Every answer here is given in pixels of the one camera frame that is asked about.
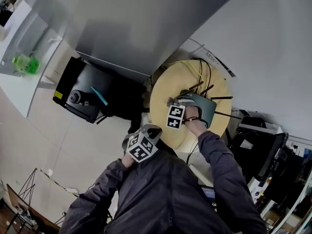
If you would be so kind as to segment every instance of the person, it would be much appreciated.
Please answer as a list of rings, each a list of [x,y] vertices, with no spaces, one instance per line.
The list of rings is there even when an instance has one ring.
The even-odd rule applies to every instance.
[[[198,117],[198,108],[186,107],[185,117]],[[217,212],[182,159],[158,150],[137,164],[126,154],[72,203],[59,233],[266,233],[231,151],[199,120],[185,125],[198,137],[199,151],[211,165]],[[115,191],[119,197],[114,220],[101,230]]]

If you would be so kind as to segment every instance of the floor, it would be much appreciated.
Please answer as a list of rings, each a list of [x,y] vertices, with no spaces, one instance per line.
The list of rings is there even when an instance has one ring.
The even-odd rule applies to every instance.
[[[78,54],[63,42],[44,76],[58,83],[70,57]],[[28,118],[24,118],[0,89],[0,179],[19,192],[31,172],[38,168],[32,207],[52,222],[66,212],[75,197],[52,183],[85,192],[112,161],[123,156],[121,143],[130,127],[128,120],[112,117],[90,124],[52,101],[54,90],[38,89]],[[187,153],[178,153],[186,160]],[[202,173],[210,166],[197,151],[191,158]],[[117,210],[117,193],[110,207]]]

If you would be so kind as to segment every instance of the sticker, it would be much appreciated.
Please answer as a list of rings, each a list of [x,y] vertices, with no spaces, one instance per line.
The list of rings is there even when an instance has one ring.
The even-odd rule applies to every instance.
[[[183,121],[185,106],[171,105],[167,116],[167,127],[180,129]]]
[[[254,145],[248,142],[247,140],[244,140],[241,144],[240,147],[246,148],[246,149],[251,149]]]
[[[60,92],[58,92],[58,91],[55,90],[54,96],[57,97],[57,98],[59,98],[59,99],[62,99],[63,94],[61,94]]]
[[[149,152],[152,152],[153,144],[147,139],[147,137],[143,137],[141,141],[141,145]]]
[[[182,119],[168,117],[167,127],[179,129],[181,124],[182,124]]]
[[[185,107],[182,108],[182,107],[170,106],[169,116],[183,118],[184,109]]]
[[[140,134],[134,136],[134,137],[130,140],[129,145],[128,145],[128,148],[130,148],[130,147],[134,146],[135,144],[137,144],[139,135],[140,135]]]
[[[140,162],[149,156],[148,153],[146,153],[146,151],[140,146],[130,150],[129,153],[137,160],[137,162]]]
[[[23,210],[20,207],[17,206],[17,209],[18,209],[19,214],[23,214]]]

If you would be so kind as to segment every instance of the wooden tabletop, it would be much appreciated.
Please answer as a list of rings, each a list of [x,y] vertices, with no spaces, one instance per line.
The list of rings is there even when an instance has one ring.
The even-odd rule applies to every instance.
[[[29,206],[24,200],[21,199],[21,197],[12,189],[11,186],[6,184],[8,189],[8,194],[10,197],[10,201],[13,207],[18,206],[23,211],[29,210],[33,220],[35,220],[39,226],[40,230],[51,230],[56,232],[50,232],[50,233],[58,233],[60,230],[60,227],[56,225],[55,223],[52,223],[50,220],[42,216],[39,212],[37,212],[34,208]]]
[[[207,98],[231,96],[224,77],[213,67],[211,68],[210,85],[214,85],[207,92]],[[166,127],[166,120],[169,107],[169,97],[175,98],[183,89],[188,89],[198,83],[201,73],[204,83],[199,86],[198,94],[208,86],[210,71],[208,65],[202,61],[202,72],[199,60],[177,62],[170,66],[157,80],[151,95],[150,112],[152,123],[162,128],[161,139],[175,151],[189,152],[191,145],[196,140],[184,125],[179,130]],[[232,100],[221,99],[216,102],[216,111],[231,114]],[[214,114],[213,121],[209,128],[215,134],[221,136],[229,123],[229,117]]]

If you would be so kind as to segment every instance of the white desk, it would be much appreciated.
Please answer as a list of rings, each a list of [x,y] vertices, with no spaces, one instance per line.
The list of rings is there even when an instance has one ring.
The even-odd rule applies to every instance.
[[[19,27],[30,12],[30,6],[22,1],[6,23],[4,28],[7,35],[5,39],[0,42],[0,60],[2,60],[5,50],[13,39],[14,34],[19,30]],[[54,87],[53,84],[41,82],[41,78],[61,41],[62,38],[60,38],[54,30],[48,29],[45,32],[34,53],[34,57],[40,62],[40,68],[37,74],[26,75],[24,77],[0,74],[0,87],[24,117],[28,116],[37,88]]]

